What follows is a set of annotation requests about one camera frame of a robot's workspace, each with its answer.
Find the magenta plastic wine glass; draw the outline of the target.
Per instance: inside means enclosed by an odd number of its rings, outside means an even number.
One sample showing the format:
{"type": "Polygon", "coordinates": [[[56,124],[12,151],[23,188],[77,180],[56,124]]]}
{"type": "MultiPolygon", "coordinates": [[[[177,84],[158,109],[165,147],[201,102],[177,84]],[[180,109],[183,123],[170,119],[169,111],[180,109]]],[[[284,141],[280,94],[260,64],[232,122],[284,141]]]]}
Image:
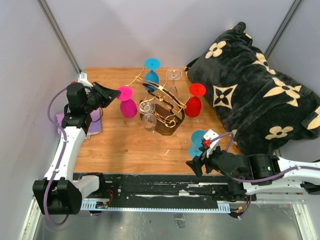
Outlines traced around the magenta plastic wine glass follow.
{"type": "Polygon", "coordinates": [[[132,99],[133,90],[129,86],[120,86],[118,88],[120,95],[117,97],[120,100],[120,111],[123,117],[131,119],[138,113],[135,101],[132,99]]]}

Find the red plastic wine glass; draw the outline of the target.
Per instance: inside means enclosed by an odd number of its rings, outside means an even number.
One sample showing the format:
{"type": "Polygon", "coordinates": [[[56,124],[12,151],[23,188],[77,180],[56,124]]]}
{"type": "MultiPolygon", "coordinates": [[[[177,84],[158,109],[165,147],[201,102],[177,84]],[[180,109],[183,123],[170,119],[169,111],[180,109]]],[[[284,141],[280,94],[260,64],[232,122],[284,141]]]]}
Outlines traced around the red plastic wine glass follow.
{"type": "Polygon", "coordinates": [[[206,88],[200,83],[193,83],[189,87],[190,98],[186,103],[185,114],[190,118],[196,118],[202,109],[200,97],[206,94],[206,88]]]}

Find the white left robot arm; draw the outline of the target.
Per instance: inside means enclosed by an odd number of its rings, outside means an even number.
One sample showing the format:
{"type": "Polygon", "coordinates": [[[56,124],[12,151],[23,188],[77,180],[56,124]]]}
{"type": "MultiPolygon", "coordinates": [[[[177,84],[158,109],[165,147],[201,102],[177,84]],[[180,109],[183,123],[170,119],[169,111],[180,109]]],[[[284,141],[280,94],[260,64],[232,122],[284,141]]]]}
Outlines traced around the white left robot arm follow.
{"type": "Polygon", "coordinates": [[[60,140],[52,163],[43,179],[32,186],[42,214],[76,215],[82,201],[89,195],[101,198],[107,193],[105,177],[100,172],[87,173],[73,181],[75,163],[80,147],[92,123],[91,113],[108,107],[121,92],[106,88],[97,82],[74,82],[63,89],[67,105],[61,123],[50,119],[60,130],[60,140]]]}

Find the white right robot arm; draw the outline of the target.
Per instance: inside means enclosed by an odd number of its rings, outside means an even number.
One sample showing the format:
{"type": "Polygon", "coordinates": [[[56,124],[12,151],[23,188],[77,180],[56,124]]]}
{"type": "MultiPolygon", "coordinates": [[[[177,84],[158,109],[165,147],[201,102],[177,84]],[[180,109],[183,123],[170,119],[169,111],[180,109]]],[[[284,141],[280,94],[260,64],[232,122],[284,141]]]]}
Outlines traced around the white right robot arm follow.
{"type": "Polygon", "coordinates": [[[227,177],[227,187],[214,195],[229,202],[253,199],[259,193],[320,193],[319,161],[299,162],[262,153],[245,156],[217,147],[210,155],[203,152],[186,164],[197,177],[212,171],[227,177]]]}

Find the blue plastic wine glass front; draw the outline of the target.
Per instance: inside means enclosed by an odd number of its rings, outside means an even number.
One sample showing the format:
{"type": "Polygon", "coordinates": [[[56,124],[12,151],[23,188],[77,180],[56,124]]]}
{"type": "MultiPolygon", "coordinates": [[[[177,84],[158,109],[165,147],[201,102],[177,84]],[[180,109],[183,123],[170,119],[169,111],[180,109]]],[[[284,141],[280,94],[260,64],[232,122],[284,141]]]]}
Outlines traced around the blue plastic wine glass front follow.
{"type": "Polygon", "coordinates": [[[206,133],[205,130],[199,129],[192,133],[190,139],[190,147],[188,148],[188,155],[193,159],[196,156],[200,156],[202,151],[199,150],[202,147],[202,137],[206,133]]]}

